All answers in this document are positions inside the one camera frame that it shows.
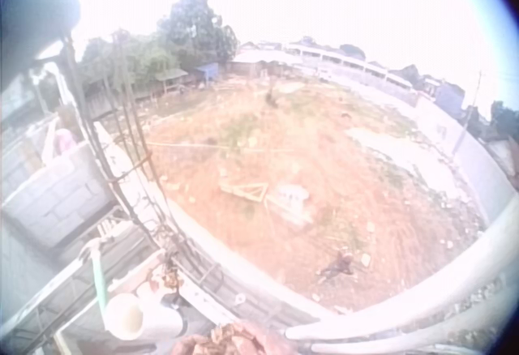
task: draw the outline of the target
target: blue structure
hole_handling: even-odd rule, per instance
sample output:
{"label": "blue structure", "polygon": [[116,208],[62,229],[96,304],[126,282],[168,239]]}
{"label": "blue structure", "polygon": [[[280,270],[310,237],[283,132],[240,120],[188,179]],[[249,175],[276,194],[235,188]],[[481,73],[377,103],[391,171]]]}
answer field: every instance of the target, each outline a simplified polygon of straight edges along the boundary
{"label": "blue structure", "polygon": [[207,65],[196,67],[196,70],[204,73],[206,83],[214,81],[218,77],[218,63],[208,63]]}
{"label": "blue structure", "polygon": [[456,120],[461,117],[465,91],[452,83],[442,83],[435,92],[435,104]]}

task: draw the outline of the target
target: pvc pipe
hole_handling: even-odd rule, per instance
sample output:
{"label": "pvc pipe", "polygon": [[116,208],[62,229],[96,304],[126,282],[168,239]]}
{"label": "pvc pipe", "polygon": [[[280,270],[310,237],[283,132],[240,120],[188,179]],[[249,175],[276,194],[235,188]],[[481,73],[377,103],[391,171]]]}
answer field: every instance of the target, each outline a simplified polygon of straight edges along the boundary
{"label": "pvc pipe", "polygon": [[94,271],[94,285],[96,286],[97,302],[101,310],[101,317],[105,319],[105,309],[107,302],[105,275],[101,266],[101,252],[99,250],[90,251],[90,259],[92,260],[92,269]]}
{"label": "pvc pipe", "polygon": [[108,302],[105,326],[120,340],[168,340],[184,331],[184,320],[176,310],[122,293]]}
{"label": "pvc pipe", "polygon": [[430,316],[494,280],[517,259],[519,195],[489,229],[457,259],[412,289],[348,316],[288,328],[291,340],[335,340],[400,327]]}
{"label": "pvc pipe", "polygon": [[515,310],[517,290],[517,287],[505,289],[490,300],[473,306],[449,320],[407,335],[361,343],[313,344],[311,350],[314,353],[399,353],[447,341],[450,334],[460,330],[476,331],[491,326],[499,326],[501,329]]}

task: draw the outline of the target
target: dirt lot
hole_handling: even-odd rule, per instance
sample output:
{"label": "dirt lot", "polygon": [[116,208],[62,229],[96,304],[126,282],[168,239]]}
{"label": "dirt lot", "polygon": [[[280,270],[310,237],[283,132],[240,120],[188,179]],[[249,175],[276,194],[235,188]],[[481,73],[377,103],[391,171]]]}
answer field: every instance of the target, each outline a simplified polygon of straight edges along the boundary
{"label": "dirt lot", "polygon": [[[147,130],[166,194],[275,280],[321,305],[359,310],[430,276],[477,237],[483,223],[470,201],[447,199],[345,133],[425,142],[411,121],[324,83],[278,82],[276,108],[266,91],[228,80]],[[307,190],[312,223],[300,228],[219,187],[259,182],[268,194],[284,184]],[[337,250],[354,254],[354,275],[319,284],[316,272]]]}

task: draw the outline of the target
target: overcast sky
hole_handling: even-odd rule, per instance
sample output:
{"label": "overcast sky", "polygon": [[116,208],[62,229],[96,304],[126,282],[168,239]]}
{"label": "overcast sky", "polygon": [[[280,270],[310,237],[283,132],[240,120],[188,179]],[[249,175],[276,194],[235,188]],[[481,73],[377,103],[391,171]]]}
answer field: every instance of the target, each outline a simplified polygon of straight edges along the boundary
{"label": "overcast sky", "polygon": [[[81,20],[73,37],[86,40],[116,28],[149,33],[177,0],[80,0]],[[368,60],[390,68],[411,63],[421,74],[460,84],[485,115],[494,98],[519,109],[519,37],[501,0],[209,0],[241,42],[348,43]]]}

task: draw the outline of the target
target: pink object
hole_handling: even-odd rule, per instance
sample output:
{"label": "pink object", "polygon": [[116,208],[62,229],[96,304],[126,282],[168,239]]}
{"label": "pink object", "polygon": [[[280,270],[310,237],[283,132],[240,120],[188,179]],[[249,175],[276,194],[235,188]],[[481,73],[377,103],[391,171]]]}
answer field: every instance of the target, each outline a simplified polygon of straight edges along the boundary
{"label": "pink object", "polygon": [[74,135],[68,129],[62,128],[56,130],[56,140],[58,141],[58,150],[60,154],[75,147],[76,142]]}

